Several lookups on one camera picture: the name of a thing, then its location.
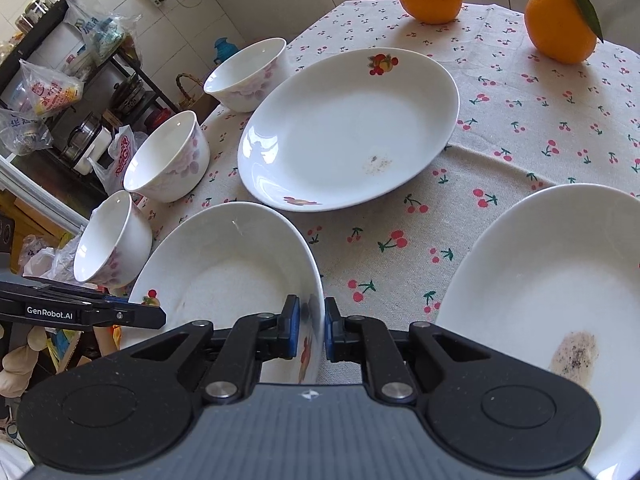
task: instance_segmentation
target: plate rim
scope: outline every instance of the plate rim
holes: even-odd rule
[[[444,147],[446,147],[446,145],[449,143],[449,140],[451,139],[451,136],[453,135],[453,132],[456,129],[456,121],[458,120],[459,116],[460,116],[460,89],[458,88],[458,85],[456,83],[456,80],[454,79],[454,77],[452,76],[451,72],[449,72],[449,70],[447,70],[441,63],[437,62],[434,59],[431,59],[431,57],[427,56],[426,54],[423,54],[421,52],[416,52],[415,50],[409,50],[407,48],[395,48],[395,47],[367,47],[367,48],[356,48],[354,50],[349,50],[347,52],[337,52],[336,54],[333,54],[332,56],[329,57],[325,57],[324,59],[321,59],[320,61],[317,61],[311,65],[309,65],[307,67],[307,69],[311,68],[311,67],[315,67],[315,66],[322,66],[327,64],[328,62],[331,62],[331,60],[335,57],[338,56],[345,56],[345,55],[353,55],[356,52],[379,52],[384,50],[385,52],[388,52],[389,54],[394,54],[394,53],[398,53],[398,54],[409,54],[409,55],[416,55],[419,56],[421,58],[424,58],[425,60],[428,60],[428,62],[431,63],[435,63],[436,66],[439,67],[438,70],[443,70],[444,74],[447,75],[450,79],[450,81],[453,83],[453,88],[455,90],[455,95],[457,98],[457,105],[456,105],[456,117],[453,121],[452,127],[451,127],[451,131],[449,133],[449,135],[446,137],[446,139],[444,140],[444,145],[440,148],[440,150],[438,151],[438,154],[440,154],[442,152],[442,150],[444,149]],[[290,81],[295,80],[298,76],[302,75],[303,71],[297,72],[292,74],[289,78],[287,78],[286,80],[284,80],[277,88],[275,88],[273,90],[273,92],[271,92],[269,95],[267,95],[267,97],[265,97],[264,101],[260,103],[260,105],[255,109],[255,112],[257,112],[261,107],[263,107],[265,104],[268,104],[270,102],[270,100],[273,100],[272,96],[277,95],[278,92],[280,91],[280,88],[283,88],[284,85],[291,85],[292,83],[290,83]],[[238,162],[238,168],[240,168],[241,165],[241,160],[245,159],[244,155],[242,154],[242,144],[244,143],[244,140],[246,139],[247,135],[248,135],[248,131],[250,129],[250,126],[252,126],[252,121],[254,120],[254,115],[252,115],[249,120],[247,121],[247,124],[244,126],[244,129],[242,130],[242,135],[240,136],[239,142],[238,142],[238,154],[237,154],[237,162]],[[359,205],[359,204],[363,204],[365,202],[370,202],[371,200],[375,200],[383,195],[386,195],[387,193],[390,193],[391,191],[397,189],[398,187],[401,187],[402,185],[406,184],[407,182],[409,182],[411,179],[415,178],[416,176],[418,176],[420,173],[422,173],[424,170],[427,169],[428,165],[431,164],[433,162],[434,159],[430,160],[427,164],[425,164],[424,166],[422,166],[420,169],[418,169],[418,171],[416,171],[415,173],[413,173],[411,176],[409,176],[407,179],[402,180],[401,182],[398,182],[397,184],[394,184],[392,187],[385,187],[384,190],[377,192],[373,195],[367,196],[366,198],[363,198],[362,200],[355,200],[343,205],[335,205],[335,204],[317,204],[317,205],[308,205],[305,207],[300,207],[298,205],[293,205],[290,204],[288,202],[276,202],[274,200],[272,200],[270,197],[264,195],[263,193],[259,192],[259,188],[257,188],[256,186],[253,185],[252,180],[250,179],[245,179],[245,177],[243,176],[243,172],[238,169],[238,173],[240,174],[240,179],[242,181],[242,184],[244,185],[244,187],[247,189],[247,191],[249,191],[249,193],[256,199],[259,200],[260,202],[262,202],[263,204],[270,206],[270,207],[274,207],[277,208],[281,211],[293,211],[293,212],[299,212],[299,213],[314,213],[314,212],[323,212],[323,211],[336,211],[336,210],[340,210],[340,209],[345,209],[348,207],[352,207],[355,205]]]
[[[446,330],[453,330],[454,332],[456,331],[455,328],[452,328],[449,323],[441,324],[441,322],[440,322],[440,319],[444,320],[444,318],[441,318],[443,312],[447,311],[447,303],[446,302],[447,302],[447,297],[450,297],[450,295],[452,294],[450,292],[452,290],[451,289],[451,285],[454,283],[456,275],[460,272],[460,270],[463,269],[463,266],[465,266],[465,262],[468,261],[469,256],[472,254],[473,250],[477,247],[477,245],[479,243],[481,243],[482,241],[487,240],[489,235],[493,236],[494,235],[493,231],[495,229],[499,229],[501,224],[503,224],[505,221],[509,221],[510,220],[509,216],[514,214],[516,211],[520,210],[523,206],[530,205],[532,202],[540,200],[541,198],[545,198],[545,197],[547,197],[549,195],[553,195],[553,194],[557,194],[557,193],[566,193],[566,192],[571,193],[571,192],[575,192],[575,191],[584,192],[584,191],[589,190],[589,189],[598,189],[598,190],[605,191],[606,193],[611,193],[612,195],[617,196],[619,200],[625,200],[628,204],[631,204],[632,202],[634,202],[636,204],[635,207],[640,208],[640,202],[638,201],[638,199],[636,197],[634,197],[634,196],[631,196],[629,193],[627,193],[625,191],[622,191],[620,189],[617,189],[615,187],[605,186],[603,184],[588,183],[588,182],[581,182],[581,183],[575,183],[575,184],[559,184],[557,186],[553,186],[553,187],[548,187],[546,189],[542,189],[540,191],[537,191],[535,193],[530,194],[529,196],[524,197],[522,200],[520,200],[519,202],[515,203],[510,208],[508,208],[506,211],[501,213],[498,216],[498,218],[496,218],[493,222],[491,222],[491,224],[482,232],[482,234],[478,237],[478,239],[473,243],[473,245],[471,246],[470,251],[465,255],[465,257],[460,262],[460,265],[456,269],[456,272],[454,272],[453,277],[450,280],[449,285],[447,286],[447,291],[445,292],[445,295],[442,298],[441,307],[440,307],[440,313],[438,314],[438,317],[436,318],[435,324],[438,325],[438,326],[441,326],[442,328],[444,328]],[[624,459],[628,458],[628,454],[621,455],[621,457],[622,458],[618,461],[619,463],[623,463]],[[587,462],[587,467],[589,466],[589,461],[592,458],[593,458],[593,456],[590,455],[589,459],[588,459],[588,462]],[[599,473],[601,473],[601,472],[592,473],[592,474],[594,476],[596,476]]]
[[[447,299],[447,296],[449,295],[449,290],[451,288],[451,284],[453,283],[453,281],[456,279],[456,274],[460,272],[460,270],[463,268],[463,266],[465,266],[465,262],[468,260],[469,256],[471,255],[471,253],[473,252],[473,250],[476,248],[476,246],[483,242],[484,240],[486,240],[488,238],[488,235],[490,234],[490,231],[493,231],[494,227],[498,227],[499,224],[502,224],[503,222],[508,220],[508,217],[513,215],[516,211],[520,210],[521,208],[523,208],[524,204],[529,205],[529,203],[536,201],[536,200],[540,200],[540,197],[546,197],[550,194],[555,194],[558,192],[565,192],[568,189],[574,189],[574,190],[584,190],[584,189],[602,189],[602,190],[606,190],[607,192],[613,192],[615,194],[620,195],[620,197],[625,197],[624,200],[628,200],[629,203],[631,203],[631,201],[638,203],[638,199],[627,194],[626,192],[619,190],[615,187],[611,187],[611,186],[605,186],[604,184],[593,184],[591,182],[577,182],[575,184],[558,184],[556,186],[552,186],[552,187],[547,187],[545,189],[541,189],[540,191],[537,191],[535,193],[530,194],[529,196],[524,197],[522,200],[519,200],[518,202],[516,202],[515,204],[513,204],[510,208],[508,208],[507,210],[503,211],[502,213],[500,213],[498,215],[498,218],[496,218],[493,222],[491,222],[489,224],[489,226],[482,231],[482,234],[476,239],[476,241],[473,243],[473,245],[471,245],[471,249],[469,250],[469,252],[467,254],[465,254],[465,257],[462,258],[462,261],[460,262],[458,268],[456,269],[456,272],[453,273],[453,276],[451,277],[451,280],[449,282],[449,285],[447,285],[447,291],[445,292],[444,296],[442,297],[442,301],[440,302],[440,312],[442,313],[444,311],[444,307],[446,307],[445,301]]]
[[[264,212],[272,214],[276,218],[278,218],[281,221],[283,221],[285,223],[285,225],[288,226],[289,229],[292,231],[292,234],[299,241],[301,247],[303,248],[303,250],[305,251],[306,256],[309,259],[309,262],[311,263],[311,265],[313,267],[313,270],[314,270],[314,288],[316,289],[316,291],[319,292],[319,297],[318,297],[318,303],[319,303],[319,307],[320,307],[320,309],[319,309],[320,310],[320,316],[319,316],[319,319],[318,319],[318,327],[319,327],[319,331],[318,331],[318,333],[319,333],[318,346],[319,347],[316,349],[315,352],[312,353],[312,360],[309,362],[309,365],[307,367],[307,373],[309,372],[309,370],[315,372],[314,373],[314,379],[313,379],[313,381],[311,381],[312,383],[315,383],[318,380],[318,374],[319,374],[319,371],[320,371],[319,370],[320,369],[320,361],[321,361],[321,358],[322,358],[322,354],[324,353],[324,351],[323,351],[323,349],[324,349],[324,288],[322,288],[322,279],[320,278],[320,270],[318,269],[318,263],[316,262],[316,259],[314,258],[313,253],[311,252],[311,249],[309,248],[309,245],[306,243],[306,240],[304,239],[302,234],[300,234],[300,231],[298,231],[298,229],[295,227],[295,225],[293,225],[289,221],[289,219],[287,219],[284,215],[282,215],[281,213],[279,213],[276,210],[272,209],[271,207],[268,207],[268,206],[265,206],[263,204],[259,204],[259,203],[256,203],[256,202],[247,202],[247,201],[243,201],[243,200],[238,200],[238,201],[234,201],[234,202],[225,202],[225,203],[222,203],[222,204],[216,204],[214,206],[210,206],[210,207],[207,207],[206,209],[198,211],[195,215],[193,215],[192,217],[186,219],[184,222],[179,224],[173,231],[171,231],[166,236],[166,238],[164,238],[164,240],[162,240],[158,244],[158,247],[155,248],[155,250],[153,251],[153,253],[149,257],[149,259],[146,261],[145,266],[140,271],[140,274],[137,276],[136,283],[133,286],[133,289],[131,290],[131,293],[129,294],[129,298],[133,298],[134,297],[134,291],[136,290],[136,287],[138,286],[138,283],[139,283],[138,280],[140,279],[140,276],[145,271],[146,266],[149,264],[149,262],[156,255],[156,253],[158,252],[158,250],[160,249],[162,244],[164,244],[164,242],[167,241],[172,236],[175,238],[174,234],[180,232],[180,228],[181,227],[187,225],[191,220],[193,220],[197,216],[200,216],[200,215],[204,216],[205,214],[210,214],[210,212],[213,211],[213,210],[220,209],[220,208],[223,208],[223,207],[235,208],[235,207],[238,207],[238,206],[244,206],[244,207],[248,207],[248,208],[254,208],[255,207],[255,208],[263,210]],[[312,320],[311,320],[311,327],[312,327],[312,332],[313,332],[314,330],[313,330],[313,321]],[[310,381],[307,378],[305,378],[305,380],[303,381],[303,384],[309,383],[309,382]]]

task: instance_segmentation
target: white bowl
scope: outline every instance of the white bowl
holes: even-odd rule
[[[78,282],[125,286],[144,267],[151,252],[151,227],[127,191],[118,191],[91,215],[74,260]]]
[[[270,38],[233,54],[204,83],[204,91],[236,112],[253,112],[290,75],[287,42]]]
[[[160,304],[161,330],[123,328],[123,348],[195,319],[229,328],[242,316],[279,313],[287,294],[300,298],[298,353],[273,360],[260,380],[313,383],[324,341],[324,303],[308,244],[281,214],[260,204],[230,202],[180,224],[154,251],[130,295]]]
[[[207,171],[209,143],[191,110],[169,118],[131,159],[124,189],[159,202],[174,202],[190,192]]]
[[[443,150],[460,98],[423,54],[366,48],[308,66],[276,88],[244,127],[242,183],[290,211],[340,209],[416,176]]]
[[[638,231],[640,201],[627,193],[594,184],[537,192],[478,238],[436,320],[574,376],[602,414],[585,464],[601,480],[627,480],[640,468]],[[573,351],[562,354],[569,341]]]

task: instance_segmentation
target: cooking pot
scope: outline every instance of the cooking pot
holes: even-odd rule
[[[71,167],[74,167],[86,149],[94,142],[102,129],[100,118],[93,114],[87,115],[80,126],[75,127],[69,135],[66,147],[62,150],[62,158],[65,159]]]
[[[109,108],[121,116],[130,113],[145,95],[145,84],[138,74],[122,83],[116,83],[113,89],[115,92],[111,96]]]

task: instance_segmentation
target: tablecloth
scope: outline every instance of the tablecloth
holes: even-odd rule
[[[298,72],[367,47],[406,48],[440,62],[460,90],[460,116],[446,149],[399,189],[343,210],[285,214],[308,241],[324,294],[336,297],[343,315],[379,317],[402,330],[436,320],[474,241],[541,189],[596,182],[640,196],[640,56],[631,50],[598,44],[587,62],[562,65],[532,46],[521,13],[464,5],[454,22],[433,26],[397,0],[345,2],[287,49]],[[384,114],[384,103],[372,113]],[[141,203],[154,247],[204,208],[255,201],[236,168],[249,116],[218,107],[203,125],[212,153],[203,180],[172,204]],[[359,382],[360,375],[356,365],[324,362],[318,380]]]

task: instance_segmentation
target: porcelain bowl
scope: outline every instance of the porcelain bowl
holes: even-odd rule
[[[151,227],[127,191],[118,191],[91,215],[74,260],[78,282],[117,288],[132,282],[151,252]]]
[[[236,112],[253,112],[290,75],[287,42],[270,38],[254,43],[217,67],[204,91]]]
[[[297,355],[266,362],[260,380],[313,383],[322,357],[324,301],[308,244],[284,216],[263,205],[212,206],[162,241],[131,292],[132,303],[162,306],[165,326],[123,327],[121,346],[196,319],[210,320],[218,329],[232,327],[249,314],[277,314],[288,294],[300,298]]]
[[[124,189],[174,202],[196,187],[209,157],[209,143],[196,114],[180,112],[158,126],[133,156],[124,174]]]

